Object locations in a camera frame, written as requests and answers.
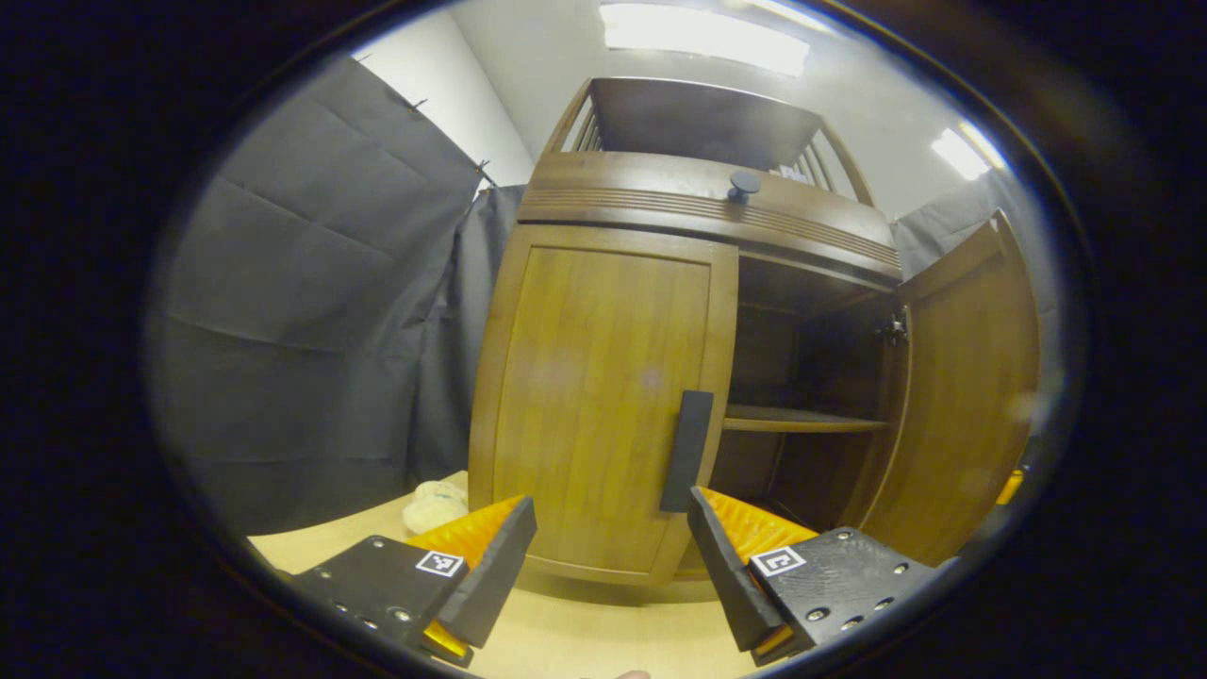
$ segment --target ceiling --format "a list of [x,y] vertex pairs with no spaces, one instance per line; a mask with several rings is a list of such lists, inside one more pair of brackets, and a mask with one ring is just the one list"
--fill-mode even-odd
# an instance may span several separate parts
[[963,181],[929,147],[963,118],[875,46],[788,23],[742,0],[674,4],[688,2],[793,33],[810,46],[804,74],[789,77],[688,54],[608,51],[599,0],[468,0],[449,12],[533,158],[584,80],[647,76],[745,89],[821,113],[890,218]]

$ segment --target black knob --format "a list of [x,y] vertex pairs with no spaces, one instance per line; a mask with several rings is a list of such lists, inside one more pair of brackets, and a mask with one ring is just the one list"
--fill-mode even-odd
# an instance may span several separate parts
[[748,171],[737,170],[729,175],[729,183],[734,187],[729,189],[729,199],[745,205],[750,200],[751,193],[758,193],[762,182],[758,180],[758,175],[751,174]]

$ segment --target cabinet top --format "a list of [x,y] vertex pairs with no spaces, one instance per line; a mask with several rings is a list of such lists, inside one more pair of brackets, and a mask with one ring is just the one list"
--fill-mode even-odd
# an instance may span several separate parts
[[681,80],[597,77],[590,98],[608,151],[760,170],[791,166],[823,125],[817,113],[786,101]]

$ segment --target door hinge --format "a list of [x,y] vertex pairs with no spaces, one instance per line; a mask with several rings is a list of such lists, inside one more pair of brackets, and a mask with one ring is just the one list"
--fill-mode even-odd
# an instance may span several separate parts
[[909,345],[909,327],[905,327],[905,306],[900,311],[888,316],[888,322],[884,327],[876,328],[876,334],[881,335],[893,347],[897,344]]

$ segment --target decorative grooves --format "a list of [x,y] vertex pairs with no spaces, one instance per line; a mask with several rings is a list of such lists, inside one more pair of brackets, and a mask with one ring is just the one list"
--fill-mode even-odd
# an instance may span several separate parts
[[727,203],[713,198],[629,188],[529,188],[524,194],[524,204],[537,209],[581,210],[584,207],[614,207],[657,210],[695,217],[717,218],[826,242],[827,245],[863,254],[891,267],[900,268],[900,259],[897,257],[897,251],[887,245],[881,245],[867,238],[859,238],[833,226],[806,221],[753,205],[742,207],[741,218],[735,219],[735,215],[730,213],[727,209]]

